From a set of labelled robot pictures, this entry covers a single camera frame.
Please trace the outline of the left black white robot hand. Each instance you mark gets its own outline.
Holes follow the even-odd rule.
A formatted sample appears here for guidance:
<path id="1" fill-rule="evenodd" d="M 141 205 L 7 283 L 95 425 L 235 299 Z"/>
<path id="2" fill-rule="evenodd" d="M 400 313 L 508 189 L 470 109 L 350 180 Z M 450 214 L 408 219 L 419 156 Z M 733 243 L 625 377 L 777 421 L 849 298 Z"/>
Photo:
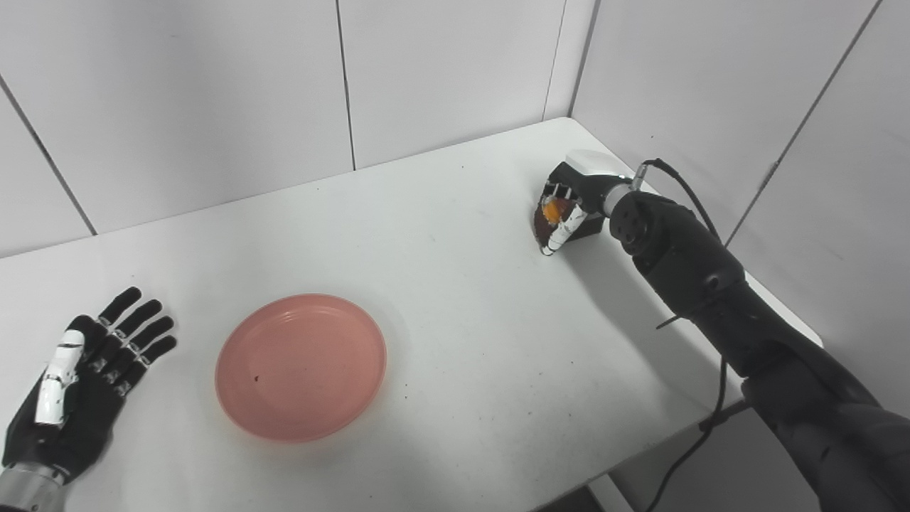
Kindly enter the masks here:
<path id="1" fill-rule="evenodd" d="M 68 484 L 94 466 L 127 396 L 178 345 L 173 325 L 137 287 L 97 316 L 75 317 L 6 429 L 4 468 L 47 469 Z"/>

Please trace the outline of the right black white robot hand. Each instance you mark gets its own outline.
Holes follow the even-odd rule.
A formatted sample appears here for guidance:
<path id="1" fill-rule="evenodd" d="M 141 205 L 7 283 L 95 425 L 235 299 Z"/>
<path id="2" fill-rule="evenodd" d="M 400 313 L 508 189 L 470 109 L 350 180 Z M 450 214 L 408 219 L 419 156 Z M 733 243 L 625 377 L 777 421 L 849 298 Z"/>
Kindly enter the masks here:
<path id="1" fill-rule="evenodd" d="M 624 162 L 612 154 L 572 150 L 544 182 L 532 224 L 543 255 L 601 233 L 618 201 L 633 191 Z"/>

